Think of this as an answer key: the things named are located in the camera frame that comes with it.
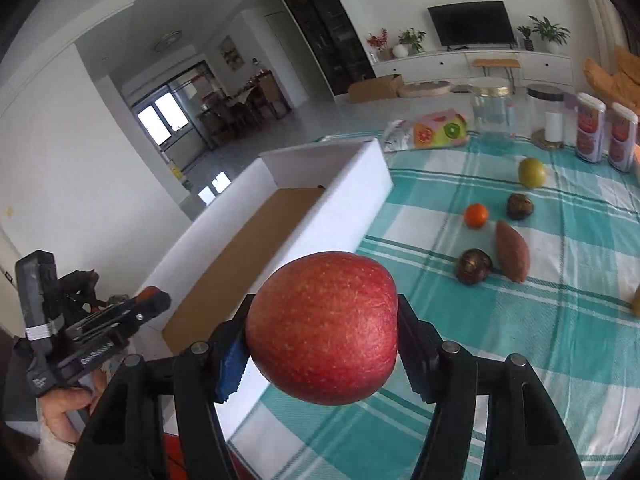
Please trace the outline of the left hand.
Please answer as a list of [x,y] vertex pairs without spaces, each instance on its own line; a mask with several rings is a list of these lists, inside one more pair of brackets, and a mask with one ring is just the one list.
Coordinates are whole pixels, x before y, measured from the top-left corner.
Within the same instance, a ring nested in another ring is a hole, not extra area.
[[107,376],[103,370],[95,370],[92,381],[93,392],[81,387],[58,388],[39,399],[44,424],[55,437],[66,443],[76,444],[80,437],[80,430],[74,428],[67,413],[86,408],[92,414],[106,389]]

